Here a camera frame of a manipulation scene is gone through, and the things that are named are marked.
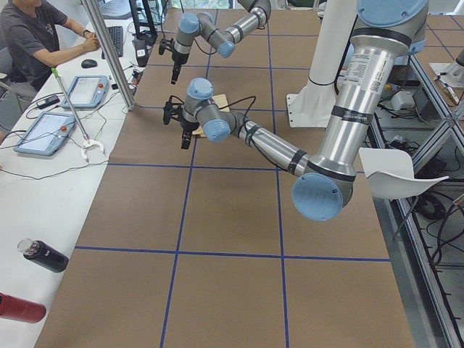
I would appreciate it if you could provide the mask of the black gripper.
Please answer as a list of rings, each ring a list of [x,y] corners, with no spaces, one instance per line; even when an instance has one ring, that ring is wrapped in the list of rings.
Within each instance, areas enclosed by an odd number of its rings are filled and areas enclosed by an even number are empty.
[[[171,83],[175,85],[178,81],[178,76],[182,66],[188,61],[191,46],[185,46],[174,38],[171,38],[170,40],[162,38],[159,42],[159,54],[163,55],[165,51],[170,51],[172,53],[172,60],[174,61],[174,65]]]
[[[189,114],[184,102],[177,96],[170,96],[163,107],[162,121],[168,125],[171,120],[178,121],[183,129],[181,148],[189,149],[193,132],[199,128],[199,122]]]

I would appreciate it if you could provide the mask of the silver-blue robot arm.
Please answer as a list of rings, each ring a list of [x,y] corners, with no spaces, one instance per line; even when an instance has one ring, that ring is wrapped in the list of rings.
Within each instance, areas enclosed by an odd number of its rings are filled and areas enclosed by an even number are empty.
[[[219,29],[208,12],[184,13],[178,23],[178,31],[170,40],[162,39],[159,54],[166,50],[172,53],[173,73],[171,83],[176,84],[181,67],[187,63],[191,47],[196,37],[202,37],[221,57],[227,58],[234,52],[236,45],[254,30],[263,28],[270,19],[271,5],[268,0],[240,1],[248,11],[235,24],[225,30]]]
[[[202,129],[212,143],[240,138],[265,159],[296,176],[295,208],[306,218],[336,217],[352,198],[362,160],[374,197],[404,199],[419,196],[437,184],[416,178],[407,152],[366,149],[363,141],[373,121],[384,87],[400,57],[423,48],[427,1],[330,1],[318,37],[307,85],[287,97],[292,128],[322,128],[323,140],[308,154],[240,112],[226,112],[213,98],[205,78],[193,79],[186,98],[167,101],[163,122],[175,120],[183,129],[182,146]]]

